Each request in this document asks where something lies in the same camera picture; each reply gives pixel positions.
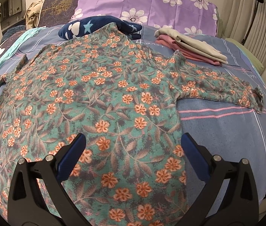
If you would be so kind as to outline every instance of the blue bed sheet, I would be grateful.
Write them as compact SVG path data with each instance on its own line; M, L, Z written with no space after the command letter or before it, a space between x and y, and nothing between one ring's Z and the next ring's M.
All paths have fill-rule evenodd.
M61 45L64 40L58 36L61 26L40 31L24 42L19 50L0 68L0 74L10 72L22 55L33 58L45 45ZM145 44L166 56L174 51L156 44L153 27L143 27L138 43ZM228 65L213 66L204 62L190 62L204 67L217 69L250 82L253 87L260 86L264 92L265 106L262 114L253 109L243 108L231 103L214 102L202 99L183 99L177 103L184 132L189 132L196 142L205 146L213 155L221 155L228 161L250 161L257 185L259 201L266 192L266 88L262 79L252 67L248 58L232 43L206 35L192 35L193 38L206 41L220 50L228 58ZM187 195L191 205L200 194L204 182L200 181L190 163L186 163ZM215 213L221 204L228 182L225 181L210 214Z

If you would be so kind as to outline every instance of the shirt sleeve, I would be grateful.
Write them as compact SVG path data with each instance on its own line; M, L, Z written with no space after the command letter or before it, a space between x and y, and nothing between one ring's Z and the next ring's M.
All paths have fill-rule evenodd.
M212 101L228 102L261 113L264 108L262 90L253 88L250 83L236 76L186 61L178 51L168 59L167 76L171 89L180 94L177 99L201 98Z

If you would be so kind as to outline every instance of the black lamp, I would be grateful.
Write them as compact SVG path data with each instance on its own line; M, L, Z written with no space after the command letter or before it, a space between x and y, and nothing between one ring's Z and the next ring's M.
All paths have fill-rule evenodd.
M253 17L252 17L252 21L251 21L251 24L250 24L250 26L249 26L249 29L248 29L248 31L247 31L246 36L244 37L244 39L243 39L242 42L241 42L242 45L245 44L245 42L246 42L246 40L247 40L247 37L248 37L248 35L249 35L249 33L250 33L251 27L252 27L252 25L253 25L253 22L254 22L254 20L255 20L255 16L256 16L257 11L258 11L259 3L264 3L264 0L257 0L257 3L256 3L256 5L255 5L255 10L254 10L254 13L253 13Z

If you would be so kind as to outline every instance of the metal screw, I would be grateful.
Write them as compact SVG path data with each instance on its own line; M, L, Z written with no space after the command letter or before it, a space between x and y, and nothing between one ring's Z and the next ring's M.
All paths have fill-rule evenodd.
M245 164L245 165L247 165L247 164L249 164L249 160L247 160L247 159L244 158L244 159L242 159L242 163Z
M222 157L219 156L219 155L214 155L214 156L213 156L213 159L214 159L215 161L221 161L221 160L222 160Z
M53 155L47 155L47 156L45 157L45 160L46 160L46 161L52 161L52 160L53 160Z
M21 165L21 164L23 164L25 162L25 159L24 158L21 158L21 159L19 159L19 161L18 161L18 163Z

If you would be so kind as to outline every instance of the lamp arm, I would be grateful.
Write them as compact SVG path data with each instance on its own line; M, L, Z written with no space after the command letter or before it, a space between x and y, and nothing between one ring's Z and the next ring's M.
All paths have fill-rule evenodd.
M249 33L250 33L250 30L252 28L252 25L253 25L253 22L255 21L255 16L257 14L257 11L258 11L258 7L259 7L259 2L257 1L256 5L255 5L255 10L254 10L254 13L253 13L253 16L252 16L252 21L251 21L251 24L249 26L249 29L246 33L246 36L244 37L244 39L242 40L241 44L244 46L246 40L247 40L247 37L249 36Z

